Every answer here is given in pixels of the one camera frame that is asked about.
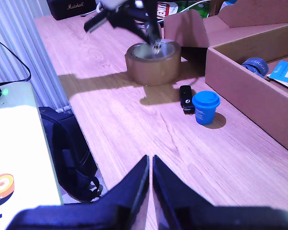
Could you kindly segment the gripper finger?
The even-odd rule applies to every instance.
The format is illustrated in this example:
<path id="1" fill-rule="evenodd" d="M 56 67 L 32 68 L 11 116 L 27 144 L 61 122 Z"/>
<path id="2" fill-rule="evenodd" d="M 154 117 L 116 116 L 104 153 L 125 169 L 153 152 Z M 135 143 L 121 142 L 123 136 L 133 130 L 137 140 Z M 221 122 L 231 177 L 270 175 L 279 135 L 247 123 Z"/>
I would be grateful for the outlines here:
<path id="1" fill-rule="evenodd" d="M 156 43 L 156 24 L 146 22 L 144 24 L 144 32 L 135 20 L 127 14 L 114 14 L 110 16 L 110 24 L 113 28 L 120 27 L 132 32 L 151 46 Z"/>
<path id="2" fill-rule="evenodd" d="M 96 202 L 95 230 L 132 230 L 149 188 L 149 157 L 144 155 L 129 173 Z"/>
<path id="3" fill-rule="evenodd" d="M 148 14 L 148 20 L 145 23 L 145 30 L 148 37 L 149 44 L 155 44 L 161 40 L 161 33 L 159 31 L 159 24 L 156 18 L 157 0 L 146 0 L 145 9 Z"/>
<path id="4" fill-rule="evenodd" d="M 153 189 L 169 230 L 200 230 L 193 208 L 212 204 L 185 184 L 157 155 L 153 157 Z"/>

